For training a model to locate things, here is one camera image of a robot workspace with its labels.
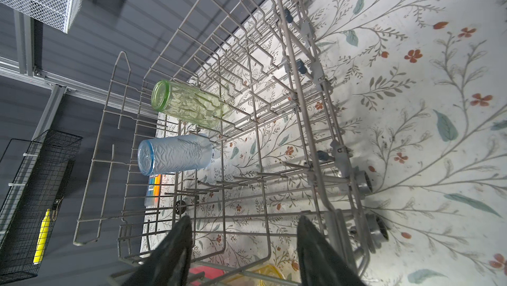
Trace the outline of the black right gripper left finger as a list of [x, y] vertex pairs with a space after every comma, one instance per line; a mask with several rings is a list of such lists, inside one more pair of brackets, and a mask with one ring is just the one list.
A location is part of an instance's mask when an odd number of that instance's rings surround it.
[[183, 216], [124, 285], [186, 285], [192, 249], [191, 218]]

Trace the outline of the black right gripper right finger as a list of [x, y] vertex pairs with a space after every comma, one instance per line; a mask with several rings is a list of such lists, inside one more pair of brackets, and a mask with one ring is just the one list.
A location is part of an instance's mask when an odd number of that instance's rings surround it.
[[363, 285], [306, 217], [297, 227], [297, 253], [302, 285]]

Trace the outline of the blue glass tumbler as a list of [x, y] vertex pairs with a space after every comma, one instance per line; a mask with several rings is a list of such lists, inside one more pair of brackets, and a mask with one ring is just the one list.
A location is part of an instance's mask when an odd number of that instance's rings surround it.
[[153, 138], [139, 144], [137, 164], [142, 175], [166, 175], [206, 168], [213, 143], [204, 134]]

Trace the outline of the green glass tumbler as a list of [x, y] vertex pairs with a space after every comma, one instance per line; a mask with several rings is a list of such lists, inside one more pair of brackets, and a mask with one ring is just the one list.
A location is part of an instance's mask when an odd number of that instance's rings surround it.
[[161, 80], [154, 86], [151, 106], [181, 121], [215, 129], [231, 108], [219, 97], [179, 82]]

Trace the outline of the yellow glass tumbler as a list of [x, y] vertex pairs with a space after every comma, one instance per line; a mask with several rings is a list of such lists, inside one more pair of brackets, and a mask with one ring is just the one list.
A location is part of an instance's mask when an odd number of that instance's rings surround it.
[[236, 274], [228, 280], [227, 285], [280, 285], [279, 280], [285, 280], [281, 271], [272, 264], [256, 266], [251, 270]]

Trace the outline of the pink cup front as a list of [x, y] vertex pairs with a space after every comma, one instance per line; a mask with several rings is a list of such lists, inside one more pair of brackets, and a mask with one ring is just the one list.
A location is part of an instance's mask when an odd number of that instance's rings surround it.
[[215, 279], [224, 275], [224, 271], [218, 268], [209, 266], [196, 266], [189, 270], [188, 284], [201, 285], [207, 280]]

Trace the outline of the coloured marker pack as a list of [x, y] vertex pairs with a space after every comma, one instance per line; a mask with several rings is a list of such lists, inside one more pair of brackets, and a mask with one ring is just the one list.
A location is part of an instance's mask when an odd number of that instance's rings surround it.
[[145, 207], [157, 206], [161, 195], [162, 175], [151, 175], [145, 196]]

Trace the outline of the yellow marker in basket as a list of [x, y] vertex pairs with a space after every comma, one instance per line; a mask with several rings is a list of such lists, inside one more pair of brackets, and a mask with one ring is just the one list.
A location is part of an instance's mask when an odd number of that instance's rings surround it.
[[46, 249], [46, 242], [48, 239], [48, 234], [50, 230], [50, 222], [51, 222], [51, 210], [47, 209], [45, 216], [41, 222], [40, 232], [37, 239], [36, 251], [34, 254], [34, 258], [32, 263], [34, 265], [39, 265], [44, 257], [44, 251]]

